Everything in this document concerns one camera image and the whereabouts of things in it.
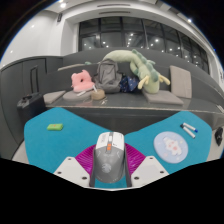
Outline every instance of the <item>stuffed toy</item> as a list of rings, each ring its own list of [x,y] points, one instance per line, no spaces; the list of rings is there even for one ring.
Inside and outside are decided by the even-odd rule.
[[[160,82],[164,81],[167,85],[170,85],[169,79],[162,76],[153,68],[155,62],[147,60],[135,49],[132,51],[112,51],[107,54],[104,59],[111,59],[115,62],[130,62],[131,71],[138,76],[140,80],[138,89],[144,88],[148,93],[157,93],[159,91]]]
[[[71,87],[73,87],[73,91],[76,93],[91,90],[95,85],[92,82],[91,77],[86,70],[82,70],[82,72],[80,73],[74,73],[71,79],[72,79]]]

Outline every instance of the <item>teal mouse pad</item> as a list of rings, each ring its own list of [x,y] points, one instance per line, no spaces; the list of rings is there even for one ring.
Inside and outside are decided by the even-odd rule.
[[[180,125],[188,123],[198,129],[192,139]],[[61,131],[48,131],[49,124],[63,124]],[[87,147],[96,144],[103,132],[110,130],[93,124],[63,108],[50,109],[29,120],[24,128],[24,138],[28,161],[50,173],[60,166],[68,156],[76,157]],[[162,132],[179,134],[188,145],[186,157],[179,163],[164,161],[154,148],[154,139]],[[175,115],[125,135],[125,143],[130,144],[145,156],[155,156],[169,174],[187,166],[205,162],[211,145],[211,127],[199,117],[188,111]],[[125,177],[120,181],[107,184],[96,180],[96,188],[126,188]]]

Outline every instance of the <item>black bag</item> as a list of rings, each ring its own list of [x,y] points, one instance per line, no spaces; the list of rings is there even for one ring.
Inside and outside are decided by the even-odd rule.
[[[122,73],[118,71],[117,63],[111,59],[100,62],[95,77],[95,85],[98,89],[103,89],[105,93],[120,92],[120,81]]]
[[[36,70],[36,85],[37,92],[33,93],[33,83],[32,83],[32,71]],[[44,102],[43,95],[39,93],[39,85],[38,85],[38,67],[35,66],[30,70],[30,83],[31,83],[31,91],[32,94],[24,96],[17,103],[17,111],[19,113],[19,117],[25,125],[25,123],[32,119],[33,117],[43,113],[46,111],[46,106]]]

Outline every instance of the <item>computer mouse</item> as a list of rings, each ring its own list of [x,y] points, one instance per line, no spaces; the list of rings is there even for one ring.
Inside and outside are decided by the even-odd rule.
[[[124,135],[119,132],[102,133],[94,150],[95,177],[103,183],[115,183],[124,171]]]

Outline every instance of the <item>window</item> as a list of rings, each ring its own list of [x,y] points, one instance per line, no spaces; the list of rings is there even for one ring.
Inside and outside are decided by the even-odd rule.
[[[166,37],[166,52],[176,57],[182,57],[178,33],[172,27],[163,24]]]
[[[101,47],[122,47],[121,33],[101,33]]]
[[[101,31],[120,30],[120,17],[106,17],[101,18]]]
[[[148,49],[165,51],[165,44],[163,38],[147,34],[147,41],[148,41]]]
[[[186,60],[187,62],[191,62],[192,63],[193,59],[192,59],[191,52],[186,50],[186,49],[184,49],[183,53],[184,53],[184,60]]]
[[[144,47],[144,36],[143,34],[133,34],[126,33],[125,34],[125,45],[127,47]]]
[[[144,31],[142,26],[142,20],[133,17],[123,17],[124,30],[130,31]]]
[[[80,25],[80,34],[96,33],[99,31],[98,19],[84,21]]]
[[[163,36],[162,27],[160,23],[157,23],[152,20],[144,19],[145,31],[147,33],[156,34],[159,36]]]
[[[149,19],[103,17],[80,23],[79,50],[133,47],[171,54],[209,73],[206,51],[187,35]]]
[[[82,38],[82,50],[92,50],[97,48],[96,36],[89,36]]]

